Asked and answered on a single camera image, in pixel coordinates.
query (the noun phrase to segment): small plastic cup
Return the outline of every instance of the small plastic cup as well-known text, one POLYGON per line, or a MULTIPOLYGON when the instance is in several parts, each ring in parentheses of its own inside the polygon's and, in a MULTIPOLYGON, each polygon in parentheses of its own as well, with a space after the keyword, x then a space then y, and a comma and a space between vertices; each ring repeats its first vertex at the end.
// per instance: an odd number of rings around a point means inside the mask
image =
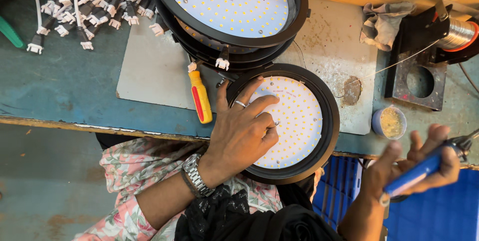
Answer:
POLYGON ((396 107, 393 107, 392 105, 389 106, 389 107, 386 107, 386 108, 382 108, 382 109, 379 109, 377 110, 374 115, 373 115, 373 119, 371 120, 371 126, 373 127, 373 130, 376 134, 380 135, 380 136, 384 136, 388 139, 391 139, 391 140, 398 140, 399 138, 401 138, 404 133, 406 132, 406 127, 407 127, 407 123, 406 123, 406 117, 404 116, 403 112, 401 112, 401 110, 399 110, 398 108, 396 107), (392 109, 394 112, 396 112, 398 115, 399 115, 399 118, 400 118, 400 121, 402 123, 402 131, 399 135, 395 136, 395 137, 387 137, 384 132, 383 132, 383 128, 381 127, 381 114, 383 113, 384 110, 386 110, 387 108, 389 109, 392 109))

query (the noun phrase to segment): blue workbench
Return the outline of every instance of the blue workbench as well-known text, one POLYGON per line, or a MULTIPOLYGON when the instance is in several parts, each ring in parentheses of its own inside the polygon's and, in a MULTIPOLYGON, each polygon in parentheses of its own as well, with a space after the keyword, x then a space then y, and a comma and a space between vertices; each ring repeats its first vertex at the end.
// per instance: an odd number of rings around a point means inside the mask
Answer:
MULTIPOLYGON (((30 42, 36 31, 34 0, 1 1, 0 15, 30 42)), ((0 35, 0 122, 183 140, 209 137, 214 121, 201 124, 194 110, 116 97, 129 30, 125 22, 120 30, 103 27, 92 40, 94 51, 81 48, 76 32, 61 38, 52 30, 41 55, 17 49, 0 35)), ((379 52, 377 60, 377 68, 384 68, 388 53, 379 52)), ((464 63, 476 83, 478 64, 479 57, 464 63)), ((425 138, 426 128, 434 122, 451 126, 452 136, 478 127, 479 95, 459 66, 448 66, 441 112, 384 99, 384 73, 375 76, 373 111, 395 104, 408 119, 407 133, 418 129, 425 138)), ((409 146, 407 136, 401 142, 409 146)), ((375 158, 386 143, 373 132, 340 133, 335 154, 375 158)), ((474 164, 479 165, 479 155, 473 153, 469 165, 474 164)))

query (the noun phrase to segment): silver ring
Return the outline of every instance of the silver ring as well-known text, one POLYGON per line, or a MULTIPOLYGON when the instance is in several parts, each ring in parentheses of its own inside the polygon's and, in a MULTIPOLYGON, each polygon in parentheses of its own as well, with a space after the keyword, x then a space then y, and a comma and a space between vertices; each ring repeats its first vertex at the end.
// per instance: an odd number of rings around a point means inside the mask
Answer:
POLYGON ((244 103, 240 102, 240 101, 235 101, 235 103, 241 105, 242 107, 246 108, 246 105, 244 105, 244 103))

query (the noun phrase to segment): soldering iron handle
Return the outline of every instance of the soldering iron handle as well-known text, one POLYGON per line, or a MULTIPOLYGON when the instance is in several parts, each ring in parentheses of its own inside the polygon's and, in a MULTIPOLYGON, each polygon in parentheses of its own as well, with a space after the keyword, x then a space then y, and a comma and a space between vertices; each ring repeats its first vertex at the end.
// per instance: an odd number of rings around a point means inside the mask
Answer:
POLYGON ((413 168, 404 172, 401 176, 398 176, 395 180, 386 185, 383 189, 384 193, 387 194, 389 198, 400 195, 406 189, 414 186, 428 175, 437 172, 441 165, 441 153, 445 146, 454 149, 456 154, 461 154, 461 150, 457 146, 450 142, 445 142, 429 153, 423 161, 419 162, 413 168))

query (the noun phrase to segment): white led circuit board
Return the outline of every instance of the white led circuit board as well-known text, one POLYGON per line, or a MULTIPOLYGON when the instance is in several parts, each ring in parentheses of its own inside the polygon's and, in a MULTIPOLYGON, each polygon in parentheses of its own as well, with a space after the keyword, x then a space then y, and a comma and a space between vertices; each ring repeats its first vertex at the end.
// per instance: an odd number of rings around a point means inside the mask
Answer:
POLYGON ((234 36, 257 38, 277 34, 288 18, 287 0, 176 0, 209 27, 234 36))
POLYGON ((269 169, 295 165, 311 154, 321 139, 321 107, 304 84, 291 78, 265 77, 249 103, 265 95, 280 98, 263 111, 277 123, 279 141, 254 164, 269 169))

